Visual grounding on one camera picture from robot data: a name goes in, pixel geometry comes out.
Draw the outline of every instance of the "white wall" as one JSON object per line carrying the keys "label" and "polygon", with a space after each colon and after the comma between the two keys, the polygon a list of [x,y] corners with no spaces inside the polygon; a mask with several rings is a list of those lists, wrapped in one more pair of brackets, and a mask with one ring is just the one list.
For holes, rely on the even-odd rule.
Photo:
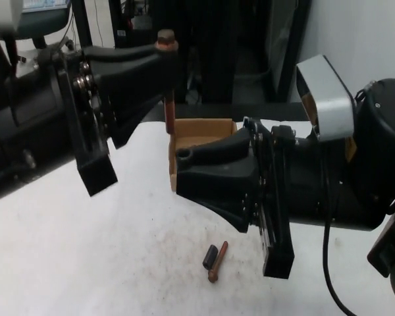
{"label": "white wall", "polygon": [[[328,57],[355,95],[395,78],[395,0],[313,0],[300,60]],[[295,84],[292,101],[299,101]]]}

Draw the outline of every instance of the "black cable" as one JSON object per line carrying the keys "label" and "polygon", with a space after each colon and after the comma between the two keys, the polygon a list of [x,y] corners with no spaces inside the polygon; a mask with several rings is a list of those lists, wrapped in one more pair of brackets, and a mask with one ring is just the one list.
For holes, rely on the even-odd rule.
{"label": "black cable", "polygon": [[65,34],[63,35],[63,37],[61,38],[61,41],[59,42],[58,46],[56,47],[55,53],[59,51],[61,44],[63,44],[63,41],[65,40],[65,37],[66,37],[66,35],[67,35],[67,32],[69,31],[69,29],[70,29],[70,27],[71,27],[71,25],[72,25],[73,17],[74,17],[74,13],[73,13],[73,11],[72,11],[72,17],[70,18],[70,21],[69,21],[69,23],[68,23],[66,32],[65,32]]}
{"label": "black cable", "polygon": [[[332,285],[332,281],[330,280],[329,275],[329,266],[328,266],[328,248],[329,248],[329,233],[330,233],[330,224],[332,222],[332,203],[331,201],[331,192],[330,192],[330,184],[329,184],[329,170],[328,170],[328,151],[325,148],[323,152],[322,158],[322,167],[323,167],[323,176],[325,177],[325,211],[326,211],[326,219],[325,219],[325,231],[323,234],[323,253],[322,253],[322,263],[323,263],[323,273],[325,275],[325,281],[327,283],[327,287],[329,290],[332,299],[335,301],[337,306],[343,311],[347,316],[356,316],[352,313],[339,299],[338,295],[334,290]],[[338,196],[336,199],[333,199],[335,205],[337,205]]]}
{"label": "black cable", "polygon": [[93,0],[93,3],[94,3],[94,5],[95,5],[95,16],[96,16],[96,18],[97,18],[97,26],[98,26],[99,38],[101,38],[101,47],[104,47],[103,37],[102,37],[102,35],[101,35],[101,29],[99,28],[99,22],[98,22],[97,0]]}

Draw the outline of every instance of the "white tablecloth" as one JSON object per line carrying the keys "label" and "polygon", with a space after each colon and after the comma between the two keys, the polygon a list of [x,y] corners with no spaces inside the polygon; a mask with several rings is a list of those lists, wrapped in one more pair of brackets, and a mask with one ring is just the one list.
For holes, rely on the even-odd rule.
{"label": "white tablecloth", "polygon": [[[292,224],[290,279],[262,277],[258,229],[240,234],[171,192],[168,144],[163,123],[141,124],[112,150],[118,184],[93,198],[72,162],[0,200],[0,315],[341,315],[322,227]],[[395,315],[389,280],[366,260],[380,231],[331,233],[332,281],[358,315]],[[201,262],[224,240],[211,284]]]}

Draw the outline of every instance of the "computer screen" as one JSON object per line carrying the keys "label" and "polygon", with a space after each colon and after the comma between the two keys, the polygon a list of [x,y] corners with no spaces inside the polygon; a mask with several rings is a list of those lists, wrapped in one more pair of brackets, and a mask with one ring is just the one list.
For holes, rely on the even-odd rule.
{"label": "computer screen", "polygon": [[24,0],[23,13],[67,8],[70,0]]}

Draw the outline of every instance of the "open cardboard box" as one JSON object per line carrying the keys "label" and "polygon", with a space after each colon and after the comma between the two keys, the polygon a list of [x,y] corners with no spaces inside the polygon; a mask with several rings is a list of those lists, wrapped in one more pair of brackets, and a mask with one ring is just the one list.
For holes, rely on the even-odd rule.
{"label": "open cardboard box", "polygon": [[235,133],[237,125],[230,118],[182,118],[175,120],[175,134],[169,147],[171,190],[176,191],[176,151],[223,139]]}

